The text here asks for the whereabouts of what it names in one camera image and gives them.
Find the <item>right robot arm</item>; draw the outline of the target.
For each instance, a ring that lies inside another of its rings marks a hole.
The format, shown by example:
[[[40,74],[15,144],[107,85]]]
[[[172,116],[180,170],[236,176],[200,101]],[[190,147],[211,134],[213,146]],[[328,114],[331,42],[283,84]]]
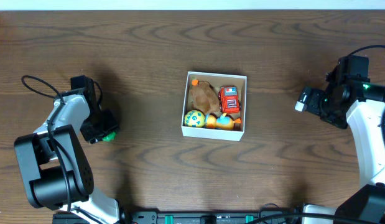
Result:
[[[295,110],[309,112],[340,129],[350,128],[359,165],[359,191],[338,208],[305,205],[302,223],[335,223],[338,218],[379,223],[385,215],[385,86],[368,78],[369,59],[348,55],[327,74],[325,90],[306,86]]]

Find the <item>orange plush duck toy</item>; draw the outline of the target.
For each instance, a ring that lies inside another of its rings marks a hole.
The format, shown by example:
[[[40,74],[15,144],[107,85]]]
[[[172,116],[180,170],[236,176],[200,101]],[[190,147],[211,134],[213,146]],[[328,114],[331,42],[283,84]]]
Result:
[[[222,129],[231,131],[235,124],[241,124],[241,119],[232,119],[227,113],[223,113],[220,117],[215,117],[212,114],[205,116],[205,127],[208,129]]]

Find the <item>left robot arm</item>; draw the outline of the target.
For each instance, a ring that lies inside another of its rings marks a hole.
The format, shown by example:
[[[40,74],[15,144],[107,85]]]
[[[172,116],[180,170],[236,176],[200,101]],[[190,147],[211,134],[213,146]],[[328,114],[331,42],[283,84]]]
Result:
[[[90,144],[114,139],[119,125],[101,109],[99,84],[84,75],[53,99],[53,110],[32,134],[18,137],[14,150],[29,203],[61,210],[81,223],[126,223],[119,202],[95,187],[78,135]]]

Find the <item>green ribbed disc toy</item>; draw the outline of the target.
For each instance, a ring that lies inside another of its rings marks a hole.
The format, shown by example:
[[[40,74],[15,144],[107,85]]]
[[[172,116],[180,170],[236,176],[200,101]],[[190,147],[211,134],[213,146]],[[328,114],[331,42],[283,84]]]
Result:
[[[112,132],[110,134],[108,134],[107,136],[105,136],[102,141],[106,141],[106,142],[110,142],[110,141],[113,141],[116,139],[116,136],[117,136],[117,132]]]

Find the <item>brown plush bear toy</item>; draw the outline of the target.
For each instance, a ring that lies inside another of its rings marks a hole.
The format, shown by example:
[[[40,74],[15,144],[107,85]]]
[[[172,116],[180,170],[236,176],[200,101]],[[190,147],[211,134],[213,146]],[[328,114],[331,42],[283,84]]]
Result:
[[[200,110],[204,114],[220,111],[218,95],[207,81],[192,80],[192,86],[189,89],[189,100],[193,109]]]

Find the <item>red toy car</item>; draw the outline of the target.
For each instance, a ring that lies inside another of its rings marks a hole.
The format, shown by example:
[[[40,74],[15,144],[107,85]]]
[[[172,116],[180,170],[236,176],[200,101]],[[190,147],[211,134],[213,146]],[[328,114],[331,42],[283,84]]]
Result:
[[[220,100],[220,111],[227,114],[240,112],[238,90],[235,86],[222,86],[218,93]]]

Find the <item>yellow letter ball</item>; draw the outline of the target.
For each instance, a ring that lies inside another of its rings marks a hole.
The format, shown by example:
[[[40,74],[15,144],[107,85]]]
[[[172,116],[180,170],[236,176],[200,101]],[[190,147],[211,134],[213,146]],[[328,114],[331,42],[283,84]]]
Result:
[[[184,116],[184,125],[193,128],[202,128],[205,125],[205,115],[199,110],[191,110]]]

